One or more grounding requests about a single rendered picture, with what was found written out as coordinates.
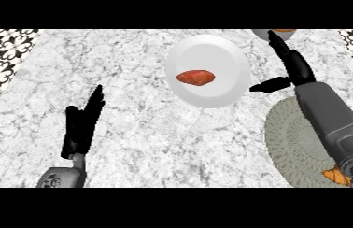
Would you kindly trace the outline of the black-and-white patterned tile panel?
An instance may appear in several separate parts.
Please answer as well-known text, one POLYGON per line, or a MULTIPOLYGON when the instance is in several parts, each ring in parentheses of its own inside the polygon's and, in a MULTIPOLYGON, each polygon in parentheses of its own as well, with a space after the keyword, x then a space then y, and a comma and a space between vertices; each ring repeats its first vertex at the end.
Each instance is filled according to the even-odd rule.
POLYGON ((41 29, 0 29, 0 92, 8 86, 41 32, 41 29))
POLYGON ((342 42, 349 51, 353 51, 353 29, 341 29, 339 35, 342 37, 342 42))

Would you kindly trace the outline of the grey-green round placemat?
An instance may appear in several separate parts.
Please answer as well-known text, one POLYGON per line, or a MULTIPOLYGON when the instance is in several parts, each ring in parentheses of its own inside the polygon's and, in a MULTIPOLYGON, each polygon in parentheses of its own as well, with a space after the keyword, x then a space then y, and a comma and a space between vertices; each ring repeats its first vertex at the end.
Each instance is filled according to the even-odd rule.
POLYGON ((268 110, 264 122, 264 143, 280 175, 295 188, 346 188, 323 174, 336 164, 329 157, 296 98, 280 100, 268 110))

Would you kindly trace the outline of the grey bowl with orange content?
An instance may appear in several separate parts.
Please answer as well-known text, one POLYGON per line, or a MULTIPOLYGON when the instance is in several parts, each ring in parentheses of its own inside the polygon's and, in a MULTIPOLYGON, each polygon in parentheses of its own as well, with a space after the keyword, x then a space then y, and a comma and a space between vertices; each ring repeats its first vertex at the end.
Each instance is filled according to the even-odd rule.
POLYGON ((259 39, 262 39, 264 41, 268 40, 268 34, 267 32, 271 31, 281 40, 287 40, 292 36, 292 34, 295 34, 296 30, 295 29, 253 29, 252 33, 256 35, 256 37, 259 39))

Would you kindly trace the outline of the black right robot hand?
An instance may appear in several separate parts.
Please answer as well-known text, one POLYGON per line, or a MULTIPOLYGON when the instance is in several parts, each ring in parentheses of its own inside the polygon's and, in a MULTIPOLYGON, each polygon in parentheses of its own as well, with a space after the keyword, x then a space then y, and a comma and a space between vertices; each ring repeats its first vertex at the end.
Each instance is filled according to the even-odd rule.
POLYGON ((271 31, 268 31, 267 34, 268 45, 283 63, 286 77, 271 78, 249 88, 250 92, 262 93, 271 93, 283 88, 287 88, 290 85, 299 86, 315 81, 310 65, 301 54, 295 50, 289 49, 283 40, 271 31))

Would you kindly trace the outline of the orange croissant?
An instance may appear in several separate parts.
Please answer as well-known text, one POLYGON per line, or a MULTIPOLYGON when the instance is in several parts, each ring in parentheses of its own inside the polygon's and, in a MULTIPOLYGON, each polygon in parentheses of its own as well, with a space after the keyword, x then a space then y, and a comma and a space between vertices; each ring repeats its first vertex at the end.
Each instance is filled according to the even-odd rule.
POLYGON ((321 175, 336 184, 349 186, 351 178, 341 172, 335 165, 330 169, 321 171, 321 175))

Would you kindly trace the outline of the white oval plate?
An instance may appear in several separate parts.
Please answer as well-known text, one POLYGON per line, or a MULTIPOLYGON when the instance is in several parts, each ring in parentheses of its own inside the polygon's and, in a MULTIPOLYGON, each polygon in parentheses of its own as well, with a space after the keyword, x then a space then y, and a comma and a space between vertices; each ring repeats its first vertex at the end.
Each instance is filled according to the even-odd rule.
POLYGON ((219 36, 196 35, 180 40, 168 52, 163 72, 177 97, 196 107, 231 105, 249 88, 247 60, 236 44, 219 36), (209 71, 214 81, 202 86, 180 82, 177 75, 190 70, 209 71))

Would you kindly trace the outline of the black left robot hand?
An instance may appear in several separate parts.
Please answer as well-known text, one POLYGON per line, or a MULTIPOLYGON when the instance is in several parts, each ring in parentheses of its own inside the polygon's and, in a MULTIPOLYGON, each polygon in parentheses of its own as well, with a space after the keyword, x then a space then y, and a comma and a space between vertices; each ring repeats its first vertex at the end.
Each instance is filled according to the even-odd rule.
POLYGON ((92 142, 94 126, 103 106, 101 85, 97 85, 85 107, 82 109, 78 109, 75 106, 66 107, 66 133, 60 151, 60 157, 63 159, 70 160, 76 153, 88 153, 92 142))

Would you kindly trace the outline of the red-brown sweet potato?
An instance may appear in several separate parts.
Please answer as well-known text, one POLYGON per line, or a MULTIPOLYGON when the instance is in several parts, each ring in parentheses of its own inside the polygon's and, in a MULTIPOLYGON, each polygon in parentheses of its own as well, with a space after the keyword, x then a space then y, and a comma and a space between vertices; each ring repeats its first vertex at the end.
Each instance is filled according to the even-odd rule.
POLYGON ((202 86, 214 81, 215 75, 206 70, 190 70, 180 73, 175 79, 185 84, 202 86))

